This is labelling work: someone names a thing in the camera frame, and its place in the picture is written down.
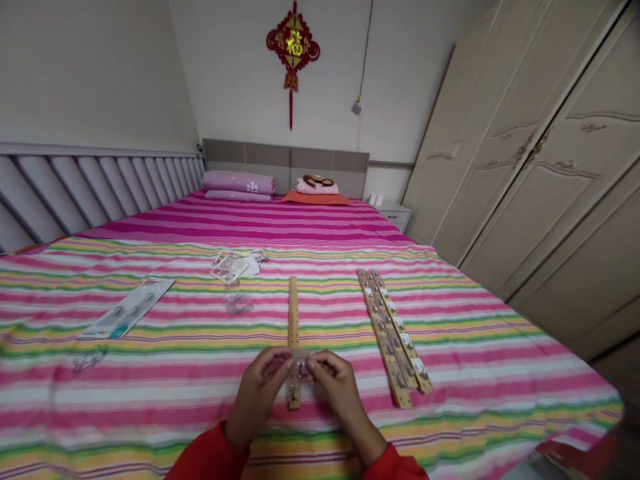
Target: red tassel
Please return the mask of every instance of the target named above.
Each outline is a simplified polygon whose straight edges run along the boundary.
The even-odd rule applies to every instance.
[[[293,89],[289,89],[289,130],[293,130]]]

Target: striped bedsheet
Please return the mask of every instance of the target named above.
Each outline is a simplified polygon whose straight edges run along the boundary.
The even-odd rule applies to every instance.
[[[225,418],[256,354],[286,344],[291,275],[301,346],[352,362],[373,422],[432,479],[500,478],[545,439],[588,449],[621,418],[594,370],[430,247],[265,251],[260,276],[233,290],[209,275],[212,245],[72,237],[1,258],[0,479],[165,475]],[[393,405],[359,267],[383,276],[433,381],[410,410]],[[150,275],[175,283],[124,338],[77,339]],[[230,291],[250,295],[253,310],[230,317]],[[357,475],[322,392],[305,385],[295,412],[284,395],[246,478]]]
[[[412,245],[415,242],[362,200],[346,205],[243,202],[194,192],[163,207],[78,234],[84,238],[218,245]]]

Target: wall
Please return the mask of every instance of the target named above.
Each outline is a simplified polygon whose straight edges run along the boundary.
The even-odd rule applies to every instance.
[[[368,151],[374,161],[409,164],[456,38],[494,3],[377,0],[357,117],[351,105],[360,86],[369,0],[299,0],[321,54],[299,72],[289,131],[285,68],[265,40],[293,2],[170,0],[200,136]],[[410,174],[410,167],[372,168],[365,191],[398,199]]]
[[[0,0],[0,71],[0,141],[199,141],[166,1]]]

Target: wardrobe door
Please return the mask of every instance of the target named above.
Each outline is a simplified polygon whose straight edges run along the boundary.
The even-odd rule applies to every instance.
[[[640,331],[639,298],[637,161],[509,306],[589,360]]]
[[[640,151],[640,14],[625,12],[494,212],[462,270],[508,299]]]
[[[442,258],[461,264],[622,5],[554,0],[546,8],[435,238]]]
[[[458,40],[403,205],[430,244],[549,0],[504,0]]]

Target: white bed rail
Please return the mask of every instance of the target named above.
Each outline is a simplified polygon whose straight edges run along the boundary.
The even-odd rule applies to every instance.
[[[0,250],[166,205],[200,189],[204,172],[198,152],[0,143]]]

